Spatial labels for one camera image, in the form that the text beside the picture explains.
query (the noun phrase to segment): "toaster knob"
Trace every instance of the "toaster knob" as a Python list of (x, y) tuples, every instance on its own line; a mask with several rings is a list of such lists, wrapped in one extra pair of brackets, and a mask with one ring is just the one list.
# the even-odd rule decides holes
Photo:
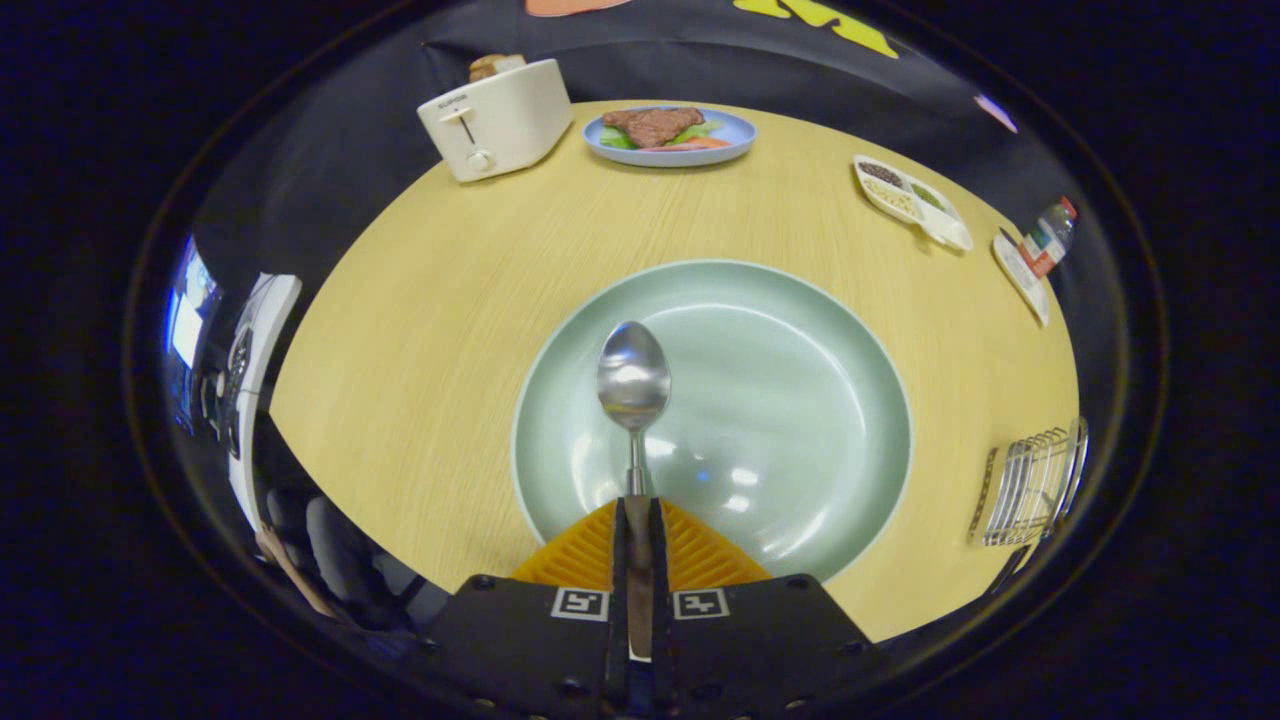
[(488, 150), (476, 150), (475, 152), (467, 155), (467, 165), (477, 172), (483, 173), (493, 167), (493, 152)]

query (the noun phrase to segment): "spoon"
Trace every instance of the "spoon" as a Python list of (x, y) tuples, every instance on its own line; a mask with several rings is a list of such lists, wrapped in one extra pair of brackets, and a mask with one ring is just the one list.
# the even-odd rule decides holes
[(671, 400), (667, 357), (648, 328), (626, 322), (609, 333), (595, 370), (595, 393), (604, 414), (631, 433), (627, 495), (644, 496), (649, 486), (644, 432)]
[(631, 434), (627, 468), (627, 639), (637, 659), (653, 652), (653, 543), (649, 538), (649, 473), (644, 432), (667, 409), (671, 370), (648, 328), (626, 322), (609, 333), (595, 372), (595, 395), (611, 420)]

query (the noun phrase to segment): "plastic bottle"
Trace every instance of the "plastic bottle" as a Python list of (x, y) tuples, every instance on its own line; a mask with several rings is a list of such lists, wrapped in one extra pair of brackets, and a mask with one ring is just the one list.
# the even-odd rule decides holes
[(1044, 210), (1018, 245), (1018, 254), (1037, 278), (1062, 261), (1075, 241), (1075, 206), (1064, 195)]

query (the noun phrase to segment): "blue plate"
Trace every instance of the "blue plate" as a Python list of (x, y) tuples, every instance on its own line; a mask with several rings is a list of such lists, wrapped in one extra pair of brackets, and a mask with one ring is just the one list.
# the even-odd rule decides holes
[[(620, 108), (626, 110), (646, 110), (649, 108), (676, 108), (684, 105), (644, 105), (640, 108)], [(728, 147), (708, 147), (707, 150), (685, 150), (680, 152), (653, 152), (646, 150), (622, 150), (600, 145), (600, 131), (604, 123), (595, 118), (582, 128), (582, 140), (600, 158), (623, 163), (627, 165), (640, 165), (645, 168), (692, 168), (696, 165), (713, 165), (732, 160), (751, 149), (755, 142), (755, 126), (750, 122), (721, 113), (719, 110), (707, 110), (699, 108), (707, 122), (718, 120), (721, 127), (712, 131), (710, 137), (730, 142)]]

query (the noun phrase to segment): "wire rack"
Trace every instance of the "wire rack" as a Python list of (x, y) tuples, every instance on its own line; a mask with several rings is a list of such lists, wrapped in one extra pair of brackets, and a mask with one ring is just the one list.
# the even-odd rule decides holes
[[(1053, 428), (1011, 443), (1005, 455), (998, 492), (988, 509), (987, 497), (996, 465), (996, 451), (992, 450), (978, 510), (969, 525), (973, 539), (996, 546), (1048, 537), (1071, 510), (1088, 448), (1089, 427), (1084, 418), (1071, 420), (1065, 430)], [(987, 525), (979, 536), (977, 529), (983, 516)]]

